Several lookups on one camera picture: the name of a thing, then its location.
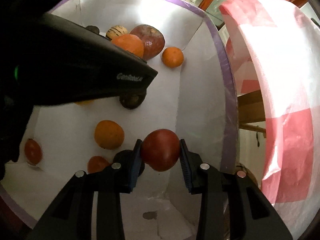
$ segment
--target striped yellow fruit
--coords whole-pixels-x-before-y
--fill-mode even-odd
[[[106,37],[109,38],[110,40],[112,40],[118,36],[121,36],[121,35],[127,34],[127,33],[128,33],[128,30],[125,27],[120,26],[120,25],[116,25],[116,26],[111,27],[107,31]]]

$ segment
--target tomato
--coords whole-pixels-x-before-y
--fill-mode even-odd
[[[95,173],[102,171],[105,167],[109,166],[110,163],[101,156],[93,156],[90,158],[87,164],[88,173]]]
[[[140,155],[142,160],[155,171],[167,171],[179,158],[179,138],[171,130],[155,130],[144,139]]]
[[[37,165],[42,160],[42,151],[40,145],[33,139],[28,139],[24,146],[24,153],[28,161]]]

